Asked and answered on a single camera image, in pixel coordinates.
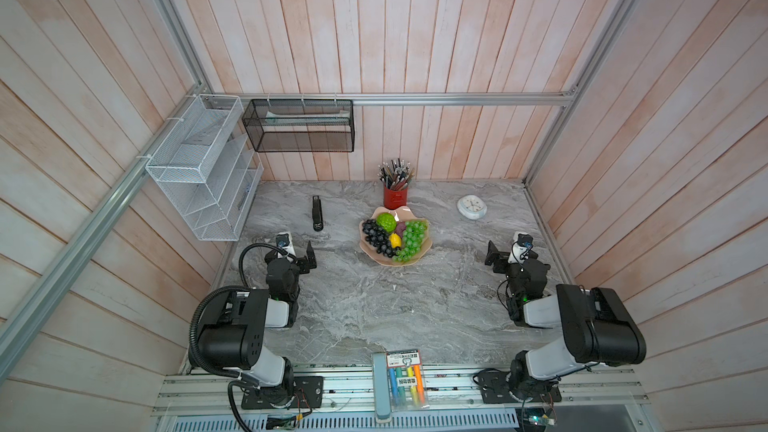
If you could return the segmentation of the green grape bunch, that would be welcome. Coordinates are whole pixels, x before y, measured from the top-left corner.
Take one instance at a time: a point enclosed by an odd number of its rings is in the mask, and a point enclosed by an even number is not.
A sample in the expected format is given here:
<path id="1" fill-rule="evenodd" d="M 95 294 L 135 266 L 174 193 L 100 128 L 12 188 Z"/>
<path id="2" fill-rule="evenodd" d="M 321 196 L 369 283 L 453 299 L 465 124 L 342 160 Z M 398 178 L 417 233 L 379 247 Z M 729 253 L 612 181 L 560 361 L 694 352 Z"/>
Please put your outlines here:
<path id="1" fill-rule="evenodd" d="M 402 239 L 402 247 L 393 257 L 398 263 L 406 263 L 411 261 L 422 249 L 423 242 L 425 240 L 426 232 L 428 231 L 428 224 L 423 220 L 410 220 L 404 221 L 407 223 L 406 230 Z"/>

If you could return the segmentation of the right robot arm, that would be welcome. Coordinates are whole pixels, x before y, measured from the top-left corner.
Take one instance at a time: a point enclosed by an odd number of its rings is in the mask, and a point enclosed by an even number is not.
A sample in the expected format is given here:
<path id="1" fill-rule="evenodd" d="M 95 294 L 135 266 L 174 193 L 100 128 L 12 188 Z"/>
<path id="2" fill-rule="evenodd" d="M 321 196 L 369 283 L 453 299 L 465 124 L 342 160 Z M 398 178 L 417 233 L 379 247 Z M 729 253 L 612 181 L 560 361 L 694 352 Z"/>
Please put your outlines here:
<path id="1" fill-rule="evenodd" d="M 531 235 L 518 234 L 509 252 L 489 242 L 484 264 L 505 276 L 497 297 L 515 325 L 560 331 L 552 342 L 516 354 L 505 376 L 512 398 L 553 398 L 565 376 L 598 364 L 645 360 L 645 338 L 614 290 L 559 284 L 553 294 L 545 293 L 551 266 L 539 260 Z"/>

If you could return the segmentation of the dark purple grape bunch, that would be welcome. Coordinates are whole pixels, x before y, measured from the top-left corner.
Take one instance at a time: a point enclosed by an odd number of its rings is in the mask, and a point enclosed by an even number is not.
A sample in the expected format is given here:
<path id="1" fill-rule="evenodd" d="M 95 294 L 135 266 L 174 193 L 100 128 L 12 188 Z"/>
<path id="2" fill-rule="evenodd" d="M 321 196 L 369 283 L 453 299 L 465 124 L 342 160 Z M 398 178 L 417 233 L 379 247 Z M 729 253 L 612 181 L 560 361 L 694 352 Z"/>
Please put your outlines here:
<path id="1" fill-rule="evenodd" d="M 393 258 L 399 251 L 399 247 L 393 246 L 390 236 L 384 227 L 379 225 L 375 219 L 368 219 L 362 224 L 364 240 L 374 249 L 376 253 L 386 258 Z"/>

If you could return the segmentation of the green bumpy fake fruit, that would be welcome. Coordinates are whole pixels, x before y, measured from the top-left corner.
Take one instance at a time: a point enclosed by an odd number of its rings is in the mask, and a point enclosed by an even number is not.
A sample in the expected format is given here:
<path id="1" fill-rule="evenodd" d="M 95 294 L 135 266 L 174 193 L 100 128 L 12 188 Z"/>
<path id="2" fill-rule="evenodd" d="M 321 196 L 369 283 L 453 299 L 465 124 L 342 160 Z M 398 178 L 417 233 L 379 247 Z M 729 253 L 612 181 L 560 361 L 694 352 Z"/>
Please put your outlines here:
<path id="1" fill-rule="evenodd" d="M 387 233 L 391 234 L 396 230 L 397 227 L 397 219 L 395 216 L 391 213 L 381 213 L 376 217 L 376 223 L 378 226 L 380 226 L 382 229 L 384 229 Z"/>

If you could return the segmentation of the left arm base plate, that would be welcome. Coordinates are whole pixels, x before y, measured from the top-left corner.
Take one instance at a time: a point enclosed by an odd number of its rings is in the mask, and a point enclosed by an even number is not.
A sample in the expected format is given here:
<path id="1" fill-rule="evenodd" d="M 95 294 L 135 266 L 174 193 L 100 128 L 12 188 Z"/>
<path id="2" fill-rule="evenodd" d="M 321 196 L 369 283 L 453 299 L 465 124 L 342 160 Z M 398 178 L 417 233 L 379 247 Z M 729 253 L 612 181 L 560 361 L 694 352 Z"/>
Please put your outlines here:
<path id="1" fill-rule="evenodd" d="M 319 375 L 299 376 L 291 386 L 260 387 L 245 392 L 241 400 L 244 410 L 319 409 L 322 405 L 324 378 Z"/>

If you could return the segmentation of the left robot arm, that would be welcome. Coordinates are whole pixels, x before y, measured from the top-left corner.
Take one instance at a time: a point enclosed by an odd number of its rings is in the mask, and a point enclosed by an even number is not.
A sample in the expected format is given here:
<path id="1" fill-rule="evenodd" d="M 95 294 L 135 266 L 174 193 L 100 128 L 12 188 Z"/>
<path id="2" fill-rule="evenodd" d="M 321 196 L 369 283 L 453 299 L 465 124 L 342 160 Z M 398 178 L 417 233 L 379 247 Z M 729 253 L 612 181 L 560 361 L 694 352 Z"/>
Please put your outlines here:
<path id="1" fill-rule="evenodd" d="M 254 249 L 268 251 L 265 289 L 251 286 L 245 273 L 245 258 Z M 236 390 L 242 392 L 243 403 L 256 400 L 273 409 L 300 406 L 293 366 L 267 348 L 265 331 L 294 325 L 300 277 L 316 267 L 311 244 L 303 256 L 278 244 L 249 244 L 238 257 L 241 283 L 210 292 L 195 309 L 188 335 L 190 364 L 229 380 L 227 396 L 234 415 L 239 414 Z"/>

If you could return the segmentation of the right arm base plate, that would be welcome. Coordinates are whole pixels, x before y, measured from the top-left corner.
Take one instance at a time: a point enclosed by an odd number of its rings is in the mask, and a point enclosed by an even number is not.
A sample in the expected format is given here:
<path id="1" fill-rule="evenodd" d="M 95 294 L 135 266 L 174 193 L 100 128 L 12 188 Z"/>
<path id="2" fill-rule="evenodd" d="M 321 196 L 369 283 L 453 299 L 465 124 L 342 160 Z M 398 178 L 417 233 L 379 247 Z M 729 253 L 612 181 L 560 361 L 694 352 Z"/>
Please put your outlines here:
<path id="1" fill-rule="evenodd" d="M 540 381 L 524 373 L 482 369 L 472 376 L 484 404 L 557 403 L 562 395 L 557 381 Z"/>

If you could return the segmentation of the yellow fake pear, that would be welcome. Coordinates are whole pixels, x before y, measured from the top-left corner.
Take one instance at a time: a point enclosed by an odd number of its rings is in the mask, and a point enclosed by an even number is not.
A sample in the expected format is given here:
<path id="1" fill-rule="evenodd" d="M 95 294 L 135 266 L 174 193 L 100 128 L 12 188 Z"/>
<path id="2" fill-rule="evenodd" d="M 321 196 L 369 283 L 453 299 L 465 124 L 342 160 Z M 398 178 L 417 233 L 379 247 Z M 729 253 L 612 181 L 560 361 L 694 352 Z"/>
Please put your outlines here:
<path id="1" fill-rule="evenodd" d="M 390 244 L 393 248 L 401 248 L 402 247 L 402 239 L 397 233 L 392 233 L 389 236 Z"/>

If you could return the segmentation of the purple fake fruit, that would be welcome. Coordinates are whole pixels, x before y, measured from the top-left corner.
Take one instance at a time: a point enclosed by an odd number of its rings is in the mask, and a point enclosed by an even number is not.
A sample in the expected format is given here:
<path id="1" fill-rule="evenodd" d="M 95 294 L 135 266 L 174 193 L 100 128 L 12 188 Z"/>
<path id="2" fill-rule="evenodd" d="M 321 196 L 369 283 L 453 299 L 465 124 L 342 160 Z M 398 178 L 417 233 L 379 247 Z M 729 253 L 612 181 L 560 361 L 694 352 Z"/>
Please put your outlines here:
<path id="1" fill-rule="evenodd" d="M 406 226 L 406 222 L 398 222 L 395 228 L 395 233 L 402 236 L 403 232 L 406 230 Z"/>

